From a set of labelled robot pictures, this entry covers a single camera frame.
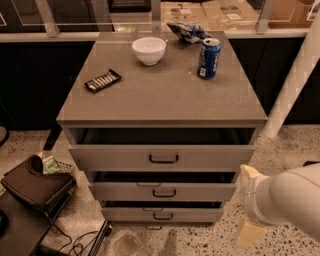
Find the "gray tabletop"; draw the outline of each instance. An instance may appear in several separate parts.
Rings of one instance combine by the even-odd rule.
[[[101,33],[58,118],[65,125],[262,124],[267,119],[223,32],[217,75],[197,76],[200,43],[173,33]],[[167,42],[162,60],[145,66],[131,44],[145,37]],[[95,94],[84,83],[112,68],[121,81]]]

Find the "drawer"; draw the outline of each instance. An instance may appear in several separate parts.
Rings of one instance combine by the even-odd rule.
[[[219,207],[219,203],[210,202],[112,202],[111,205],[106,204],[101,212],[105,219],[114,222],[212,224],[223,215],[223,209]]]
[[[80,170],[239,171],[253,145],[71,145]]]
[[[90,183],[99,201],[229,201],[235,184]]]

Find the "terrazzo floor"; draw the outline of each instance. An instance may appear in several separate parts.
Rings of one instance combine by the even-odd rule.
[[[0,178],[28,156],[39,153],[49,131],[11,131],[9,140],[0,147]],[[64,134],[59,136],[53,150],[44,151],[58,161],[75,165]],[[320,161],[320,126],[283,126],[273,138],[259,136],[250,165],[266,175],[301,167],[306,161]],[[80,235],[100,229],[104,219],[100,205],[94,201],[83,172],[76,169],[78,188],[56,224],[73,240]],[[150,230],[143,226],[113,226],[104,239],[98,255],[109,256],[227,256],[227,255],[320,255],[320,244],[291,225],[269,228],[266,234],[248,249],[235,246],[235,237],[244,217],[241,195],[237,189],[232,200],[225,204],[220,222],[210,227],[165,226]],[[81,242],[87,244],[94,235]],[[43,244],[55,249],[69,240],[52,228]],[[62,249],[68,253],[72,246]]]

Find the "dresser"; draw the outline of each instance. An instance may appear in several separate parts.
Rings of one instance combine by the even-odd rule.
[[[113,223],[212,225],[235,192],[267,117],[223,32],[217,75],[200,79],[200,44],[173,33],[101,33],[58,123],[79,170]],[[134,40],[167,42],[145,66]],[[122,79],[95,94],[84,83],[111,68]]]

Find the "beverage can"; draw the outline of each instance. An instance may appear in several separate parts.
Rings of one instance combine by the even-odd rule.
[[[197,74],[200,78],[211,79],[216,75],[221,44],[216,38],[202,41]]]

